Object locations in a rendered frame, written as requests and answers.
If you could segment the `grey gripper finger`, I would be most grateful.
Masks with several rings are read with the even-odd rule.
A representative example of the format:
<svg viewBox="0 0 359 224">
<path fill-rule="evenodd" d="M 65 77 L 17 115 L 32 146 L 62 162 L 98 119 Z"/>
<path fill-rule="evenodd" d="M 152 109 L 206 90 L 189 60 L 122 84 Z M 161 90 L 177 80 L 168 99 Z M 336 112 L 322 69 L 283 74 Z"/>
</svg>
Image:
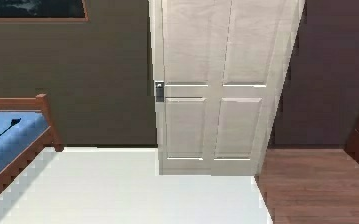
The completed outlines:
<svg viewBox="0 0 359 224">
<path fill-rule="evenodd" d="M 21 118 L 11 119 L 10 126 L 0 133 L 0 137 L 1 137 L 3 134 L 5 134 L 8 130 L 10 130 L 12 127 L 14 127 L 15 125 L 19 124 L 20 121 L 21 121 Z"/>
</svg>

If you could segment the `wooden bed with blue mattress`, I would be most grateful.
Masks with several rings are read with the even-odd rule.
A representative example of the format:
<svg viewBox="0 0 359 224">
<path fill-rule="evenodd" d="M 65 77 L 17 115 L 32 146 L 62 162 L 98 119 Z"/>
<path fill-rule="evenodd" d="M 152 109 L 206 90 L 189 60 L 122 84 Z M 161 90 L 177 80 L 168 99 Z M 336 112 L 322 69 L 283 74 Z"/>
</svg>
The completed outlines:
<svg viewBox="0 0 359 224">
<path fill-rule="evenodd" d="M 57 131 L 45 93 L 35 97 L 0 97 L 0 133 L 19 124 L 0 137 L 0 194 L 43 151 L 53 147 L 62 152 L 64 145 Z"/>
</svg>

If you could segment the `wood framed dark picture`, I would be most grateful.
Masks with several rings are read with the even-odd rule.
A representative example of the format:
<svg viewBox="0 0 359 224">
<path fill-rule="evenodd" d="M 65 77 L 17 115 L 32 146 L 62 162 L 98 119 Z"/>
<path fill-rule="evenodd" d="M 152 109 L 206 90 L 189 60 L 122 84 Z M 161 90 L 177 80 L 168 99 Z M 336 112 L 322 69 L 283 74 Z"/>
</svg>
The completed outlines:
<svg viewBox="0 0 359 224">
<path fill-rule="evenodd" d="M 86 0 L 0 0 L 0 22 L 86 22 Z"/>
</svg>

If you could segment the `white panelled room door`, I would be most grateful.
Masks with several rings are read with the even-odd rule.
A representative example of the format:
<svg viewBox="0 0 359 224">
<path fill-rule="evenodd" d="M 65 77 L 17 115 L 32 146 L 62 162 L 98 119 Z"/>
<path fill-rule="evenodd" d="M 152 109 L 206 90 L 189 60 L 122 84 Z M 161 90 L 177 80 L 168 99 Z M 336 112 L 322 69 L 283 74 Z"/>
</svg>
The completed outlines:
<svg viewBox="0 0 359 224">
<path fill-rule="evenodd" d="M 306 0 L 148 0 L 159 172 L 260 173 Z"/>
</svg>

